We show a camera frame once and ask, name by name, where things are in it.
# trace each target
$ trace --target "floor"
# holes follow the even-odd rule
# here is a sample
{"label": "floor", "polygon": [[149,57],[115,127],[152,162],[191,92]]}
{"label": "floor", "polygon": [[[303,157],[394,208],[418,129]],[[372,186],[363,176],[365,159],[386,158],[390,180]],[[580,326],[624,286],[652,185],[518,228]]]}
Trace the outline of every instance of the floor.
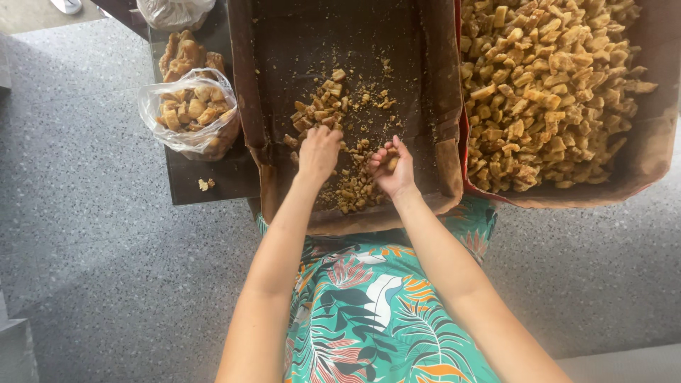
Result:
{"label": "floor", "polygon": [[67,15],[50,0],[0,0],[0,32],[13,35],[103,18],[92,1],[81,2],[78,13]]}
{"label": "floor", "polygon": [[[31,321],[41,382],[212,382],[259,243],[246,202],[171,205],[136,104],[149,47],[115,20],[7,46],[0,280],[10,317]],[[553,357],[681,341],[676,153],[621,204],[501,208],[484,269]]]}

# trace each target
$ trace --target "cardboard box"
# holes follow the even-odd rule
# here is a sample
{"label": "cardboard box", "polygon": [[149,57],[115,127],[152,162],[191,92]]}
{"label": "cardboard box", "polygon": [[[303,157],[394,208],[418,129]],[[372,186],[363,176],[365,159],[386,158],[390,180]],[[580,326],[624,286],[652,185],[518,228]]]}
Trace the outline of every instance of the cardboard box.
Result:
{"label": "cardboard box", "polygon": [[[230,0],[228,7],[236,95],[246,144],[260,169],[266,222],[271,222],[296,173],[291,149],[282,144],[284,134],[298,135],[289,119],[294,101],[309,104],[306,95],[318,86],[313,78],[319,77],[321,84],[325,78],[319,73],[329,78],[337,67],[355,71],[344,89],[359,86],[358,74],[364,75],[366,85],[379,83],[377,93],[388,89],[398,100],[389,114],[404,124],[383,131],[388,115],[367,108],[373,110],[363,122],[374,120],[367,123],[371,132],[361,134],[359,126],[352,132],[346,129],[347,145],[353,147],[358,138],[376,145],[400,135],[414,156],[417,186],[430,208],[444,213],[458,204],[463,193],[458,153],[462,102],[454,0]],[[394,70],[390,77],[383,73],[384,59],[390,59]],[[341,153],[337,170],[350,169],[344,157],[347,154]],[[348,215],[329,209],[332,205],[335,202],[315,207],[309,234],[402,227],[391,204]]]}
{"label": "cardboard box", "polygon": [[631,120],[632,129],[616,156],[615,171],[609,181],[598,185],[577,184],[556,189],[550,183],[528,191],[502,191],[491,194],[477,189],[468,179],[467,142],[469,125],[465,110],[461,118],[460,143],[462,173],[466,193],[508,202],[520,207],[569,208],[593,207],[622,202],[661,179],[669,170],[678,118],[681,74],[681,3],[673,0],[637,1],[641,17],[627,30],[634,46],[642,51],[633,66],[648,71],[642,80],[659,84],[651,94],[636,98],[639,109]]}

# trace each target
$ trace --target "glass table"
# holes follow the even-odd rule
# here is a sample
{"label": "glass table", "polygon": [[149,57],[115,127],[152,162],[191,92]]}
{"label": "glass table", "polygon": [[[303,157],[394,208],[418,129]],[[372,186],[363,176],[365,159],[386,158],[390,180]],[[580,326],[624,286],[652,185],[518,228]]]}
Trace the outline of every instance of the glass table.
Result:
{"label": "glass table", "polygon": [[[165,52],[170,33],[148,28],[149,46],[154,65],[156,82],[163,82],[158,62]],[[229,21],[225,0],[217,0],[206,22],[200,30],[193,32],[196,40],[208,51],[225,57],[225,72],[234,86],[232,73],[232,45],[229,38]],[[173,205],[197,204],[236,198],[260,196],[258,168],[244,143],[244,133],[237,137],[232,148],[220,161],[192,161],[184,155],[165,147],[165,161],[168,167],[168,181]],[[198,180],[215,181],[215,187],[208,191],[199,189]]]}

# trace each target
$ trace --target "plastic bag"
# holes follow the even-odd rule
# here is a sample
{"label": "plastic bag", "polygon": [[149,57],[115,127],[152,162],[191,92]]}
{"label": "plastic bag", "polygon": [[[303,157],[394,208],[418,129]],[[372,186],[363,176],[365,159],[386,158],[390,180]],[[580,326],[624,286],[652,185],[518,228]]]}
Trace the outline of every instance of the plastic bag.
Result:
{"label": "plastic bag", "polygon": [[[210,72],[218,81],[200,76],[202,72]],[[161,94],[202,85],[220,88],[225,96],[227,107],[231,109],[223,113],[214,123],[198,132],[173,132],[156,122],[156,117],[161,115],[160,106],[164,101],[160,97]],[[218,70],[212,68],[194,69],[176,82],[147,85],[140,89],[137,101],[140,107],[140,116],[146,126],[151,129],[154,137],[189,159],[218,161],[225,156],[225,153],[232,147],[239,135],[241,118],[236,106],[236,98],[229,81]]]}
{"label": "plastic bag", "polygon": [[214,6],[215,0],[137,0],[149,25],[169,32],[197,31]]}

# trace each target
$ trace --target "floral dress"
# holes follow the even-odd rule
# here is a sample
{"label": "floral dress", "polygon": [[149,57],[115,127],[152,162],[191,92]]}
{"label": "floral dress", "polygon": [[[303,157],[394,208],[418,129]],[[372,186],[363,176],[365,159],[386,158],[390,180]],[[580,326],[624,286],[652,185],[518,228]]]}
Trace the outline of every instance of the floral dress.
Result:
{"label": "floral dress", "polygon": [[[481,262],[494,207],[464,197],[447,215],[443,224]],[[402,230],[306,238],[284,382],[499,382],[408,244]]]}

